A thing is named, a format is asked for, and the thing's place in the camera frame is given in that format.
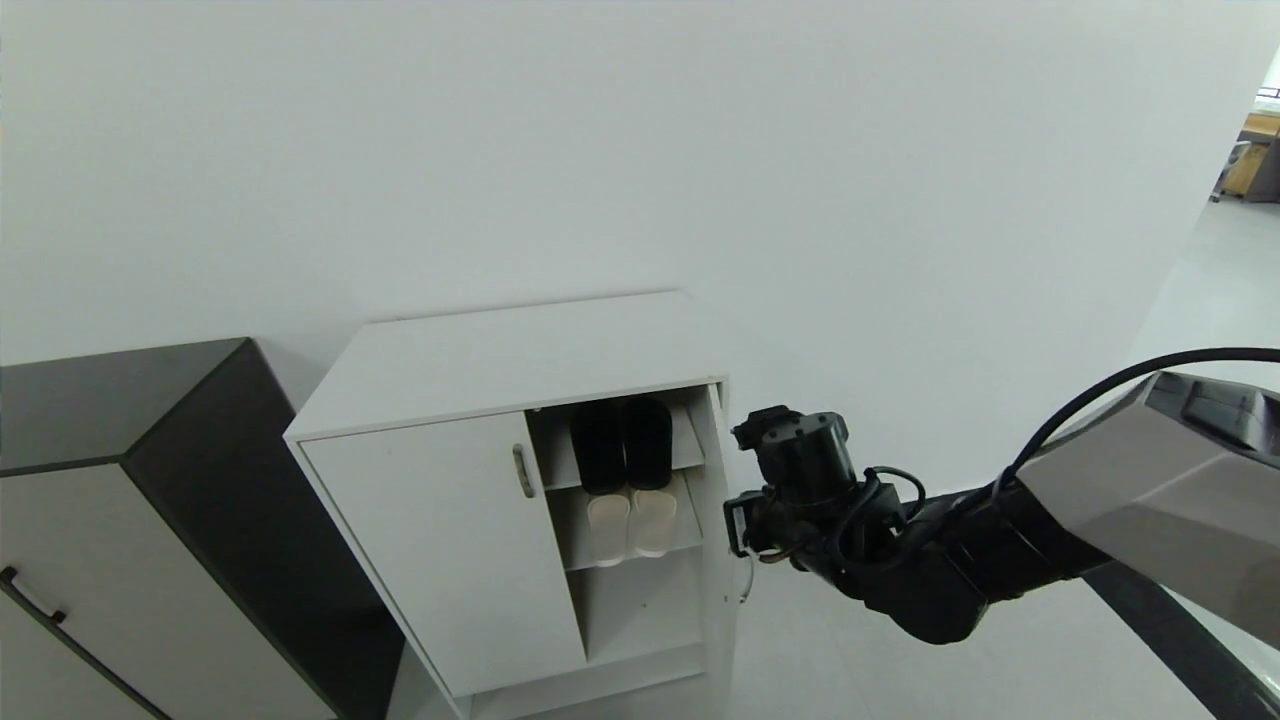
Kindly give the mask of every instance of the shoe rack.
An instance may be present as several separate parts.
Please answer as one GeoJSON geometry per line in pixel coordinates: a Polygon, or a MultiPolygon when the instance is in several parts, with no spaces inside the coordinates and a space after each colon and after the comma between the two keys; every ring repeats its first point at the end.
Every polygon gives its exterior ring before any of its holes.
{"type": "Polygon", "coordinates": [[[550,719],[682,678],[723,716],[737,587],[712,337],[677,292],[357,333],[285,439],[404,632],[389,720],[550,719]],[[672,416],[671,547],[600,568],[570,418],[637,396],[672,416]]]}

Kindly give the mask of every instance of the cabinet top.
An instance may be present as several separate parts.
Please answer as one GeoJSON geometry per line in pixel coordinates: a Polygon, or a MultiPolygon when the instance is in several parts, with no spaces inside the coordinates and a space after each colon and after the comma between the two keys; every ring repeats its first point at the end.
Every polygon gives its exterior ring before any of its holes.
{"type": "Polygon", "coordinates": [[[307,400],[293,441],[723,380],[682,292],[365,325],[307,400]]]}
{"type": "Polygon", "coordinates": [[[119,460],[246,342],[0,368],[0,477],[119,460]]]}

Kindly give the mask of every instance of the dark gray cabinet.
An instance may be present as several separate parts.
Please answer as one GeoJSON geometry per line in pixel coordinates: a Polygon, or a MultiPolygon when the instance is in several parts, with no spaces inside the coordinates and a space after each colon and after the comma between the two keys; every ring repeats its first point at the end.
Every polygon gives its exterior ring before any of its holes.
{"type": "Polygon", "coordinates": [[[403,637],[250,340],[0,369],[0,714],[381,720],[403,637]]]}

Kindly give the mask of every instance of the black cabinet top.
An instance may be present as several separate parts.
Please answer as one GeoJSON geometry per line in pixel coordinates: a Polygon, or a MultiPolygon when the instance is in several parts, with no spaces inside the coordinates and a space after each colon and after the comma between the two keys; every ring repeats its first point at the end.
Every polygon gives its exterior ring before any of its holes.
{"type": "Polygon", "coordinates": [[[247,338],[0,368],[0,477],[110,462],[247,338]]]}

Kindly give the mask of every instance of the wooden furniture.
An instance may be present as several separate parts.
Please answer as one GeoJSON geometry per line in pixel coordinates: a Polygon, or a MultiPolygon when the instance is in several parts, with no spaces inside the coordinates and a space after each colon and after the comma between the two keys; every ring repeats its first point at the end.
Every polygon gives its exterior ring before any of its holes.
{"type": "Polygon", "coordinates": [[[248,340],[0,369],[0,714],[381,720],[403,638],[248,340]]]}
{"type": "Polygon", "coordinates": [[[721,503],[726,373],[655,293],[367,325],[285,438],[412,652],[393,720],[507,720],[699,675],[724,712],[737,591],[721,503]],[[673,418],[672,552],[591,566],[568,418],[673,418]]]}
{"type": "Polygon", "coordinates": [[[1239,138],[1249,147],[1222,178],[1222,192],[1247,202],[1280,201],[1280,152],[1271,152],[1280,117],[1249,113],[1239,138]]]}

